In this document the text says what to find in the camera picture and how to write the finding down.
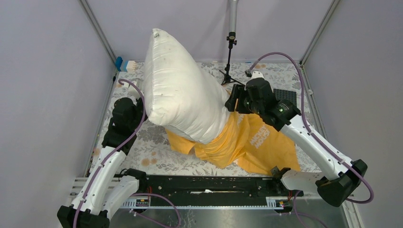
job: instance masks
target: gray floor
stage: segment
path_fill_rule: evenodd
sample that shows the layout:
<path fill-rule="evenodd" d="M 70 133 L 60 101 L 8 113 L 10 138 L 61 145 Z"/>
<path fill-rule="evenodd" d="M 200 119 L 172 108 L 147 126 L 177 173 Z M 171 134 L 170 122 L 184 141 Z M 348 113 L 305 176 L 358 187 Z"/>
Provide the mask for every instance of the gray floor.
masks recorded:
<path fill-rule="evenodd" d="M 322 220 L 329 228 L 348 227 L 342 207 L 335 208 L 321 199 L 297 200 L 299 212 L 307 213 Z M 303 228 L 295 215 L 279 216 L 273 210 L 246 209 L 190 209 L 180 210 L 183 228 Z M 149 209 L 143 213 L 168 226 L 175 227 L 177 218 L 174 210 Z M 323 228 L 310 218 L 302 217 L 309 228 Z M 120 209 L 112 218 L 110 228 L 160 228 L 144 218 L 134 217 L 127 209 Z"/>

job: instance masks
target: purple hose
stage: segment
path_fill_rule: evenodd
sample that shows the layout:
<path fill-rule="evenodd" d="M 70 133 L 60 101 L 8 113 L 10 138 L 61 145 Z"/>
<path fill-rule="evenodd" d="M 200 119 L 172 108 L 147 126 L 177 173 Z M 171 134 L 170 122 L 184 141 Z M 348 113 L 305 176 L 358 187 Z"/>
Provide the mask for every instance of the purple hose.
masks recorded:
<path fill-rule="evenodd" d="M 119 82 L 119 84 L 121 84 L 121 85 L 123 85 L 123 82 L 126 82 L 126 83 L 128 83 L 129 85 L 133 86 L 133 87 L 137 90 L 137 92 L 140 94 L 141 99 L 143 100 L 143 103 L 144 103 L 144 96 L 143 96 L 143 94 L 141 93 L 140 89 L 139 89 L 135 84 L 133 84 L 132 82 L 130 82 L 130 81 L 126 80 L 126 79 L 119 79 L 118 82 Z M 141 125 L 143 125 L 144 119 L 145 119 L 145 106 L 143 105 L 143 116 L 141 117 L 141 121 L 140 121 L 138 127 L 136 128 L 136 130 L 135 130 L 135 131 L 133 132 L 133 134 L 131 134 L 123 143 L 121 143 L 119 146 L 117 146 L 113 151 L 111 151 L 111 152 L 102 160 L 102 162 L 101 162 L 102 165 L 104 165 L 105 162 L 106 162 L 116 151 L 118 151 L 122 146 L 124 146 L 128 141 L 130 141 L 130 140 L 137 134 L 137 132 L 139 131 Z M 91 178 L 91 180 L 90 180 L 89 183 L 88 183 L 87 189 L 84 191 L 84 194 L 83 194 L 83 199 L 84 199 L 84 200 L 85 200 L 85 198 L 87 197 L 87 194 L 88 194 L 88 192 L 89 192 L 89 190 L 90 190 L 90 188 L 91 188 L 91 186 L 92 186 L 92 183 L 94 182 L 95 177 L 98 175 L 98 173 L 99 173 L 100 170 L 101 170 L 101 166 L 98 166 L 98 168 L 95 170 L 94 174 L 92 175 L 92 178 Z M 81 207 L 83 206 L 83 203 L 84 203 L 84 201 L 81 200 L 81 201 L 80 201 L 80 204 L 79 204 L 78 207 L 77 207 L 76 213 L 74 214 L 73 228 L 77 228 L 78 214 L 79 214 L 79 212 L 80 212 L 80 210 L 81 210 Z"/>
<path fill-rule="evenodd" d="M 147 219 L 149 221 L 152 221 L 152 222 L 154 222 L 154 223 L 156 223 L 156 224 L 158 224 L 158 225 L 160 225 L 160 226 L 162 226 L 164 228 L 178 228 L 181 225 L 181 215 L 179 214 L 179 210 L 175 207 L 175 205 L 169 199 L 165 198 L 164 196 L 161 196 L 161 195 L 158 195 L 158 194 L 153 194 L 153 193 L 135 193 L 132 196 L 156 196 L 156 197 L 159 197 L 159 198 L 167 201 L 173 207 L 173 209 L 175 210 L 176 216 L 178 216 L 178 224 L 175 227 L 169 227 L 169 226 L 164 225 L 164 224 L 160 223 L 159 221 L 154 220 L 154 219 L 152 219 L 150 217 L 147 217 L 147 216 L 145 216 L 143 214 L 135 213 L 135 215 L 138 215 L 138 216 L 143 217 L 143 218 L 145 218 L 145 219 Z"/>
<path fill-rule="evenodd" d="M 346 166 L 351 172 L 354 173 L 355 176 L 357 176 L 362 183 L 364 183 L 364 185 L 368 188 L 369 190 L 369 198 L 367 200 L 364 201 L 357 201 L 354 199 L 346 199 L 347 201 L 350 201 L 352 203 L 360 203 L 360 204 L 365 204 L 365 203 L 369 203 L 374 199 L 374 190 L 372 190 L 371 185 L 369 185 L 369 183 L 364 179 L 364 177 L 362 177 L 357 171 L 355 171 L 355 169 L 353 169 L 353 167 L 351 167 L 350 165 L 348 165 L 345 161 L 343 161 L 343 159 L 341 159 L 336 153 L 334 153 L 328 146 L 326 146 L 326 144 L 324 142 L 322 142 L 318 136 L 316 136 L 314 133 L 312 133 L 311 128 L 309 127 L 309 124 L 307 122 L 307 119 L 305 118 L 305 110 L 304 110 L 304 94 L 305 94 L 305 83 L 304 83 L 304 79 L 302 77 L 301 71 L 299 70 L 296 62 L 287 54 L 281 53 L 281 52 L 270 52 L 267 53 L 265 55 L 263 55 L 262 57 L 260 57 L 258 60 L 256 60 L 252 66 L 249 68 L 250 71 L 253 70 L 253 68 L 256 66 L 256 64 L 262 60 L 263 58 L 267 57 L 267 56 L 271 56 L 271 55 L 281 55 L 281 56 L 285 56 L 286 58 L 288 58 L 291 63 L 294 65 L 295 69 L 297 70 L 298 73 L 298 77 L 299 77 L 299 81 L 301 83 L 301 113 L 302 113 L 302 122 L 304 122 L 304 126 L 306 127 L 306 129 L 308 130 L 308 132 L 312 135 L 312 137 L 327 151 L 329 152 L 334 158 L 336 158 L 336 160 L 343 164 L 344 166 Z"/>

